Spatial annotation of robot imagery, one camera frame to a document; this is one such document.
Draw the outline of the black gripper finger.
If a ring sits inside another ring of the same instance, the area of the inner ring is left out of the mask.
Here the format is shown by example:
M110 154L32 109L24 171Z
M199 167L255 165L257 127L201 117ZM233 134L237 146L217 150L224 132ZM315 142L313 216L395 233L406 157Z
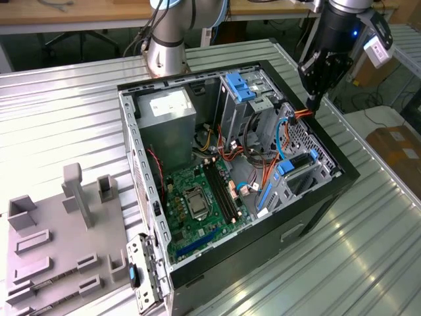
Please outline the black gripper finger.
M320 83L320 52L314 52L306 61L299 63L298 73L301 83L308 97L306 107L310 111L317 111L320 107L321 83Z
M336 87L353 64L348 55L315 55L314 62L314 111L329 89Z

